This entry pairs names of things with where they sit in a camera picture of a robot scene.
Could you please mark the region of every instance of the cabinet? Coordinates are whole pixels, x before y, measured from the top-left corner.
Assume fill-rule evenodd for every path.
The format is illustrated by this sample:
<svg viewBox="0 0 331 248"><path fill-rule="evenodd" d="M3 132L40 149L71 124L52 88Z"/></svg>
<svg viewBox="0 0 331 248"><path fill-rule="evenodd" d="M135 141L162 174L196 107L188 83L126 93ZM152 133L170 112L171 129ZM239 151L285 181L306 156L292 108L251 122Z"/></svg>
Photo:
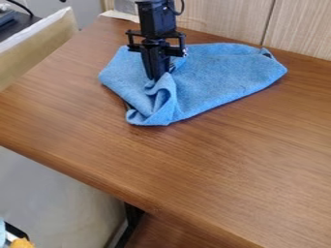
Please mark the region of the cabinet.
<svg viewBox="0 0 331 248"><path fill-rule="evenodd" d="M277 0L264 45L331 59L331 1Z"/></svg>

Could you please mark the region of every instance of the cable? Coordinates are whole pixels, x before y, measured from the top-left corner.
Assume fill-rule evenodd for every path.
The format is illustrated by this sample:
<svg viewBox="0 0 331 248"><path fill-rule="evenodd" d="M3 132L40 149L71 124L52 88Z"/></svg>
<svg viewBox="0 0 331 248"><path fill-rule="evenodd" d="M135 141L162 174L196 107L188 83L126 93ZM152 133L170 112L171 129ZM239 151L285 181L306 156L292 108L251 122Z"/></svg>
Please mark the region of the cable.
<svg viewBox="0 0 331 248"><path fill-rule="evenodd" d="M17 3L15 0L7 0L7 1L12 3L12 4L18 5L20 8L25 10L28 14L30 14L31 17L35 16L35 15L33 15L33 13L28 8L26 8L24 5L22 5L20 3Z"/></svg>
<svg viewBox="0 0 331 248"><path fill-rule="evenodd" d="M185 11L185 0L181 0L181 2L182 2L182 9L180 10L180 12L176 12L176 10L174 10L172 7L168 6L176 16L182 15Z"/></svg>

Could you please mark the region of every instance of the wood grain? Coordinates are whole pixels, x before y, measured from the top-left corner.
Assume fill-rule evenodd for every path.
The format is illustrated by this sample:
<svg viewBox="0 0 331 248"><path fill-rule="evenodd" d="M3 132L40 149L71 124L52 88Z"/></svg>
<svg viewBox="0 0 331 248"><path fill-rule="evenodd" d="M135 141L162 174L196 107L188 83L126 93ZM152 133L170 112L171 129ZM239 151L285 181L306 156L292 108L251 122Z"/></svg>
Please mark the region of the wood grain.
<svg viewBox="0 0 331 248"><path fill-rule="evenodd" d="M331 59L331 2L277 0L264 44Z"/></svg>
<svg viewBox="0 0 331 248"><path fill-rule="evenodd" d="M229 247L221 240L196 229L187 229L161 221L151 215L143 216L125 248L220 248Z"/></svg>
<svg viewBox="0 0 331 248"><path fill-rule="evenodd" d="M97 79L129 28L99 18L0 93L0 145L229 247L330 247L331 62L271 49L289 69L271 87L136 127Z"/></svg>
<svg viewBox="0 0 331 248"><path fill-rule="evenodd" d="M252 44L261 44L273 0L190 0L178 25ZM176 0L177 9L180 0Z"/></svg>

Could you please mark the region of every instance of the blue cloth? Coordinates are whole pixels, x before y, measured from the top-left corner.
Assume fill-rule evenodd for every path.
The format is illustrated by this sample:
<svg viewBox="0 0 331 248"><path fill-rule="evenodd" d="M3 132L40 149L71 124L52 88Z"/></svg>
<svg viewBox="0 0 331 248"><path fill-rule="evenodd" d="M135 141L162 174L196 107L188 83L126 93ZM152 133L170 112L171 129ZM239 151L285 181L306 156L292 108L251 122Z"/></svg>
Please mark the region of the blue cloth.
<svg viewBox="0 0 331 248"><path fill-rule="evenodd" d="M0 218L0 248L4 247L6 242L5 222Z"/></svg>
<svg viewBox="0 0 331 248"><path fill-rule="evenodd" d="M188 57L175 58L172 72L155 83L140 54L120 47L99 80L131 106L129 123L166 126L251 95L287 72L265 48L205 44L188 49Z"/></svg>

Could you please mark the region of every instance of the wooden tabletop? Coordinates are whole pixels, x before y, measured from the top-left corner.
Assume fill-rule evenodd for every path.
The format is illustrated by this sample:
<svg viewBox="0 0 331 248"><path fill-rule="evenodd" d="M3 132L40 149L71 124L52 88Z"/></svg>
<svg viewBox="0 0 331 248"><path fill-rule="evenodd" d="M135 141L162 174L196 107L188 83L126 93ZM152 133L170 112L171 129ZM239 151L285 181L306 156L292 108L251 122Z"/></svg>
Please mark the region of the wooden tabletop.
<svg viewBox="0 0 331 248"><path fill-rule="evenodd" d="M99 18L0 93L0 144L226 247L330 247L331 62L272 49L289 73L271 87L131 126L97 79L129 28Z"/></svg>

